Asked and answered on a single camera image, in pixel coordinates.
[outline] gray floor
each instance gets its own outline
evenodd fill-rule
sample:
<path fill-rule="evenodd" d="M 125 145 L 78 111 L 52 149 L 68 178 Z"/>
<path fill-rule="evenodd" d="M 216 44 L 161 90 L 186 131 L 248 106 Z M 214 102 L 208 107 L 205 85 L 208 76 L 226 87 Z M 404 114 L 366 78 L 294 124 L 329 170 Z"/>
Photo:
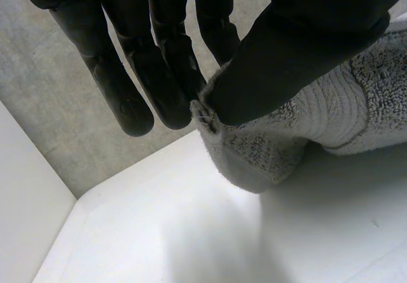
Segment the gray floor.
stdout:
<path fill-rule="evenodd" d="M 241 37 L 269 2 L 235 0 L 231 19 Z M 194 0 L 187 12 L 187 31 L 208 78 L 217 64 L 199 35 Z M 157 118 L 147 136 L 125 135 L 75 47 L 28 0 L 0 0 L 0 100 L 77 197 L 194 129 L 171 131 Z"/>

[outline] white wall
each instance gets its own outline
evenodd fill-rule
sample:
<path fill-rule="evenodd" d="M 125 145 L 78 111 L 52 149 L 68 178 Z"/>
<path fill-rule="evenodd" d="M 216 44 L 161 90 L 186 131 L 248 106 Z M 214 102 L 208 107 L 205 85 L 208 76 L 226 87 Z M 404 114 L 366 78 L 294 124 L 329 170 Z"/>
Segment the white wall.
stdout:
<path fill-rule="evenodd" d="M 0 102 L 0 282 L 32 282 L 75 202 Z"/>

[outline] robotic hand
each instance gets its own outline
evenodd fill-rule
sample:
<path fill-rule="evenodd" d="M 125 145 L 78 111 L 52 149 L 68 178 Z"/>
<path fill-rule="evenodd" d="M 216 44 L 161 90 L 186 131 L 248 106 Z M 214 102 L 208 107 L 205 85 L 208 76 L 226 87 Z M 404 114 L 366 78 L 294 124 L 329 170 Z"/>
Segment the robotic hand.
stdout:
<path fill-rule="evenodd" d="M 75 44 L 123 131 L 138 137 L 153 114 L 125 71 L 107 31 L 103 9 L 121 47 L 163 123 L 180 129 L 191 121 L 190 101 L 205 85 L 185 33 L 187 0 L 31 0 L 48 9 Z M 240 42 L 229 15 L 233 0 L 196 0 L 200 31 L 219 64 Z M 151 35 L 153 24 L 157 47 Z"/>

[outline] black finger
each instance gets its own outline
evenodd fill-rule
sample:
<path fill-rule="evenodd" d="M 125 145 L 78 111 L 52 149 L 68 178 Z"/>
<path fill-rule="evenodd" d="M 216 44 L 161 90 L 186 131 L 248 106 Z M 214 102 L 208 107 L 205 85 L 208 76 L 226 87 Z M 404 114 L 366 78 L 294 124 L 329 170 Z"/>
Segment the black finger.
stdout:
<path fill-rule="evenodd" d="M 153 114 L 120 62 L 100 2 L 82 0 L 50 11 L 78 48 L 123 131 L 134 137 L 148 133 Z"/>
<path fill-rule="evenodd" d="M 239 125 L 277 110 L 374 43 L 397 1 L 272 0 L 209 96 L 219 119 Z"/>
<path fill-rule="evenodd" d="M 171 129 L 186 127 L 191 122 L 189 102 L 154 44 L 148 0 L 102 0 L 102 4 L 157 115 Z"/>
<path fill-rule="evenodd" d="M 219 65 L 227 63 L 240 43 L 236 26 L 230 22 L 233 0 L 195 0 L 203 41 Z"/>
<path fill-rule="evenodd" d="M 150 7 L 156 40 L 164 59 L 188 100 L 194 100 L 206 82 L 193 53 L 191 38 L 185 32 L 186 2 L 150 0 Z"/>

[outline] terry cloth towel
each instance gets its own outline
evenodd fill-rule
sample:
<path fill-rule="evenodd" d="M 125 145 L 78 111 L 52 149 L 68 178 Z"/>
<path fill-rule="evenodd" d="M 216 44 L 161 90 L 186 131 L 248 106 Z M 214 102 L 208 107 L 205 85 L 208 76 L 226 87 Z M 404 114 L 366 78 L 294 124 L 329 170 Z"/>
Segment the terry cloth towel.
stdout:
<path fill-rule="evenodd" d="M 193 117 L 216 167 L 231 183 L 261 193 L 295 169 L 308 141 L 336 155 L 407 142 L 407 22 L 302 89 L 279 110 L 237 127 L 219 122 L 205 98 Z"/>

